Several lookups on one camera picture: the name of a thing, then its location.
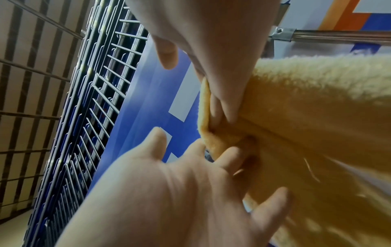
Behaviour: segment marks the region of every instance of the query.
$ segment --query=fuzzy yellow cloth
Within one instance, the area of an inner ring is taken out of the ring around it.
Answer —
[[[296,196],[278,247],[391,246],[391,56],[259,60],[237,123],[213,133],[210,94],[204,80],[198,128],[214,159],[260,142],[247,203],[281,186]]]

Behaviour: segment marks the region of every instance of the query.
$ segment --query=blue stripe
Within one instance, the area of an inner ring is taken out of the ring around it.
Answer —
[[[361,28],[362,31],[391,31],[391,14],[373,13],[367,22]],[[381,45],[357,43],[353,46],[354,50],[369,50],[372,54],[379,51]]]

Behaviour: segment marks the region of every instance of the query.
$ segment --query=hand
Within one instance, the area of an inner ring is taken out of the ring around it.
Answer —
[[[166,69],[186,52],[209,81],[211,127],[235,122],[244,90],[276,17],[278,0],[125,0],[155,41]]]
[[[267,245],[287,216],[292,196],[280,188],[246,212],[242,198],[253,142],[227,149],[214,163],[205,160],[201,140],[170,164],[161,162],[165,147],[164,132],[154,128],[143,143],[117,159],[57,247]]]

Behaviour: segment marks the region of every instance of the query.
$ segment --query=orange stripe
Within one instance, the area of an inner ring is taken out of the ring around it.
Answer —
[[[368,20],[370,13],[353,13],[360,0],[350,0],[341,18],[334,27],[336,31],[357,31],[360,30]]]
[[[333,30],[350,0],[334,0],[326,13],[319,30]]]

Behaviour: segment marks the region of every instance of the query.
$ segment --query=metal wire rack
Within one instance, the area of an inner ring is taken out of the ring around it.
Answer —
[[[148,39],[123,0],[96,0],[25,247],[54,246],[83,202]]]

